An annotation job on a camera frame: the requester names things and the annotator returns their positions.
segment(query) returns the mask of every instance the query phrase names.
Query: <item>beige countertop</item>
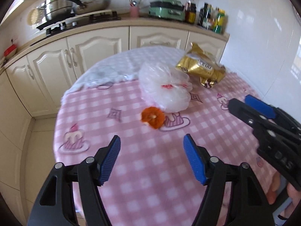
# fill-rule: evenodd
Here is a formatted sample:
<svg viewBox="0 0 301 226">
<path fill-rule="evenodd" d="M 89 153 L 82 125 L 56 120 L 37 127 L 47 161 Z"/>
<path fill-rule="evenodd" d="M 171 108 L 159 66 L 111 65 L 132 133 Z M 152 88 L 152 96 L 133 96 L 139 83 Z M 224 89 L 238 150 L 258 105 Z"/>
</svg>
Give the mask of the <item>beige countertop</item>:
<svg viewBox="0 0 301 226">
<path fill-rule="evenodd" d="M 181 29 L 181 30 L 187 30 L 192 31 L 208 36 L 212 36 L 214 38 L 228 41 L 229 34 L 225 33 L 223 35 L 216 34 L 213 31 L 205 30 L 199 26 L 196 25 L 189 25 L 182 22 L 177 21 L 167 21 L 167 20 L 160 20 L 160 19 L 151 19 L 151 18 L 138 18 L 138 19 L 130 19 L 130 18 L 123 18 L 122 20 L 116 20 L 116 21 L 109 21 L 109 22 L 100 22 L 95 24 L 89 24 L 84 25 L 80 27 L 76 27 L 74 29 L 70 29 L 64 32 L 61 32 L 59 34 L 53 35 L 45 40 L 42 40 L 38 43 L 36 43 L 33 46 L 30 46 L 31 44 L 35 43 L 36 41 L 39 41 L 43 38 L 45 38 L 45 35 L 40 35 L 36 37 L 35 39 L 29 41 L 25 45 L 21 46 L 20 49 L 17 51 L 16 55 L 10 59 L 9 62 L 6 63 L 6 65 L 0 69 L 0 74 L 9 67 L 12 63 L 20 59 L 21 57 L 25 56 L 29 52 L 44 46 L 50 42 L 53 42 L 55 40 L 59 40 L 61 38 L 71 36 L 74 34 L 82 33 L 85 31 L 91 31 L 96 29 L 103 29 L 103 28 L 112 28 L 112 27 L 121 27 L 121 26 L 154 26 L 154 27 L 166 27 L 166 28 L 174 28 L 174 29 Z"/>
</svg>

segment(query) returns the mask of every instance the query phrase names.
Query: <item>metal screw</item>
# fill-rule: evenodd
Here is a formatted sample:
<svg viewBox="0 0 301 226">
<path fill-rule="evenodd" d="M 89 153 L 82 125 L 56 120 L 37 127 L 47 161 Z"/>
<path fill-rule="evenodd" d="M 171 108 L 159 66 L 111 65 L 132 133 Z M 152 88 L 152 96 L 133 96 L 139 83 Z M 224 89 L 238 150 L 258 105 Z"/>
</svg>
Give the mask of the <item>metal screw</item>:
<svg viewBox="0 0 301 226">
<path fill-rule="evenodd" d="M 217 163 L 217 162 L 219 162 L 219 159 L 216 156 L 212 156 L 212 157 L 210 157 L 210 161 L 212 163 Z"/>
<path fill-rule="evenodd" d="M 250 167 L 250 165 L 246 162 L 244 162 L 243 164 L 241 164 L 241 166 L 244 168 L 244 169 L 248 169 Z"/>
<path fill-rule="evenodd" d="M 268 134 L 270 134 L 272 137 L 276 137 L 276 134 L 271 130 L 268 130 Z"/>
<path fill-rule="evenodd" d="M 63 166 L 63 163 L 61 163 L 61 162 L 58 162 L 55 164 L 56 169 L 60 169 L 62 166 Z"/>
<path fill-rule="evenodd" d="M 94 157 L 90 156 L 86 159 L 87 163 L 93 163 L 94 162 Z"/>
</svg>

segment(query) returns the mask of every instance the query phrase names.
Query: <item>blue rubber pad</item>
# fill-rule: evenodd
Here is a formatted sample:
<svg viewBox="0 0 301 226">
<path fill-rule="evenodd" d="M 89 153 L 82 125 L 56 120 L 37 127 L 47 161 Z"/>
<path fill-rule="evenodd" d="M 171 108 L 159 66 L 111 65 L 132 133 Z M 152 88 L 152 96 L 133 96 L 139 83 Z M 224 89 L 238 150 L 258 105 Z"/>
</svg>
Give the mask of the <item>blue rubber pad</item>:
<svg viewBox="0 0 301 226">
<path fill-rule="evenodd" d="M 205 169 L 201 157 L 198 155 L 197 146 L 193 140 L 191 140 L 187 135 L 184 136 L 183 146 L 186 156 L 189 160 L 190 166 L 195 174 L 195 178 L 201 182 L 202 185 L 205 184 L 207 178 L 205 176 Z"/>
<path fill-rule="evenodd" d="M 109 180 L 117 156 L 120 152 L 120 147 L 121 147 L 120 137 L 117 136 L 114 143 L 110 147 L 110 150 L 108 151 L 100 168 L 99 181 L 101 185 L 103 185 L 104 182 Z"/>
<path fill-rule="evenodd" d="M 271 106 L 253 97 L 252 95 L 246 96 L 245 103 L 253 109 L 257 110 L 268 119 L 276 118 L 275 112 Z"/>
</svg>

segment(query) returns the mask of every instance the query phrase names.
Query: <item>gold foil wrapper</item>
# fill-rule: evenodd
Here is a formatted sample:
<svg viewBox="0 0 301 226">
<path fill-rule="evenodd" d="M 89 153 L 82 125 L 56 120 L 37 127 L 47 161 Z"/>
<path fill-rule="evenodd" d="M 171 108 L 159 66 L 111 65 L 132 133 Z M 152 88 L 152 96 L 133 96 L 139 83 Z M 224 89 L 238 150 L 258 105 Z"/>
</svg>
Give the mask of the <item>gold foil wrapper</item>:
<svg viewBox="0 0 301 226">
<path fill-rule="evenodd" d="M 199 76 L 201 84 L 206 88 L 212 88 L 218 84 L 226 74 L 226 68 L 218 64 L 211 53 L 203 51 L 194 42 L 190 51 L 181 58 L 176 68 L 187 74 Z"/>
</svg>

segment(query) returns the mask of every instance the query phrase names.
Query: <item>orange peel piece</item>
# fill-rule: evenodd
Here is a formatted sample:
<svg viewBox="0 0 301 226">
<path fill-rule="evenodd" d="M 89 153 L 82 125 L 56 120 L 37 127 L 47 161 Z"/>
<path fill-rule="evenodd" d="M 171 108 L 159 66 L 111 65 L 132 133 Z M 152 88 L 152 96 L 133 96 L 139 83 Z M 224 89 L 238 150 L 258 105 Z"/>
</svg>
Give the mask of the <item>orange peel piece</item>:
<svg viewBox="0 0 301 226">
<path fill-rule="evenodd" d="M 158 129 L 163 125 L 165 115 L 159 108 L 151 106 L 141 112 L 141 121 L 154 129 Z"/>
</svg>

